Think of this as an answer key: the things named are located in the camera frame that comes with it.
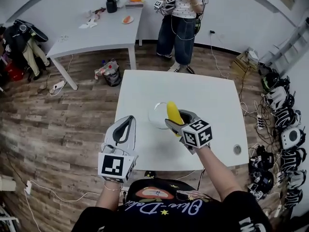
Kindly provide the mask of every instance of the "white table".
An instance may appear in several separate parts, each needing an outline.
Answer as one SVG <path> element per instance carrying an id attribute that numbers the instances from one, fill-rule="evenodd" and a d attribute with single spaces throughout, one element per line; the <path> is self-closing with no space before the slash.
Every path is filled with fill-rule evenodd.
<path id="1" fill-rule="evenodd" d="M 211 124 L 211 149 L 226 165 L 249 162 L 247 136 L 233 81 L 185 73 L 126 70 L 121 84 L 115 121 L 136 118 L 137 170 L 189 171 L 203 166 L 196 154 L 170 130 L 160 130 L 148 120 L 158 102 L 174 101 L 178 109 L 196 113 Z M 234 146 L 241 153 L 234 153 Z"/>
<path id="2" fill-rule="evenodd" d="M 78 27 L 81 24 L 76 24 L 75 28 L 65 33 L 62 39 L 59 39 L 53 45 L 47 57 L 51 58 L 54 65 L 74 90 L 77 90 L 77 85 L 56 58 L 82 52 L 128 48 L 131 69 L 136 70 L 134 45 L 141 13 L 142 8 L 121 8 L 112 14 L 107 13 L 107 11 L 103 12 L 97 22 L 98 25 L 93 28 L 79 29 Z M 134 17 L 134 21 L 130 24 L 123 24 L 122 20 L 128 15 Z"/>

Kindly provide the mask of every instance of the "bracelet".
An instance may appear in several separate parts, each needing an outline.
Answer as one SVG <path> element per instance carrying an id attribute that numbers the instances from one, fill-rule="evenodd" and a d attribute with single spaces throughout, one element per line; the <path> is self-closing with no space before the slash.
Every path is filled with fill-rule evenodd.
<path id="1" fill-rule="evenodd" d="M 119 191 L 119 190 L 121 190 L 122 187 L 123 187 L 123 185 L 121 184 L 121 187 L 118 188 L 118 189 L 109 189 L 109 188 L 105 185 L 105 182 L 104 182 L 104 187 L 105 187 L 107 190 L 109 190 L 109 191 Z"/>

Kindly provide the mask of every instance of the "jeans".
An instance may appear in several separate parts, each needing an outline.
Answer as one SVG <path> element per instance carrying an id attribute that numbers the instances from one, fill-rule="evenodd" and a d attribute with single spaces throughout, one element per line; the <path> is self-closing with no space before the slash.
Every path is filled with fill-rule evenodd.
<path id="1" fill-rule="evenodd" d="M 176 62 L 181 65 L 188 65 L 191 62 L 193 52 L 195 23 L 195 18 L 166 15 L 159 32 L 156 52 L 161 55 L 169 55 L 175 47 Z"/>

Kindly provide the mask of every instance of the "black shirt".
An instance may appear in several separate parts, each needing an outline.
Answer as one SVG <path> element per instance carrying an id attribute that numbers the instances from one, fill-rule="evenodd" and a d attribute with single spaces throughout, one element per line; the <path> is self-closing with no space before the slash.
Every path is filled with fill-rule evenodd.
<path id="1" fill-rule="evenodd" d="M 235 191 L 221 203 L 177 180 L 135 181 L 126 204 L 116 212 L 85 209 L 73 232 L 108 231 L 271 231 L 268 218 L 246 192 Z"/>

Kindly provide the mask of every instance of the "power adapter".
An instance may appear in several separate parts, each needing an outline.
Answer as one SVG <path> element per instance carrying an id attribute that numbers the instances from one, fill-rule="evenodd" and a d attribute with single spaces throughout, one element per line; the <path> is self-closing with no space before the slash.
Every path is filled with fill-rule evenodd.
<path id="1" fill-rule="evenodd" d="M 27 187 L 26 187 L 26 193 L 27 193 L 28 195 L 31 194 L 31 187 L 32 187 L 32 183 L 28 180 L 28 181 L 27 181 Z"/>

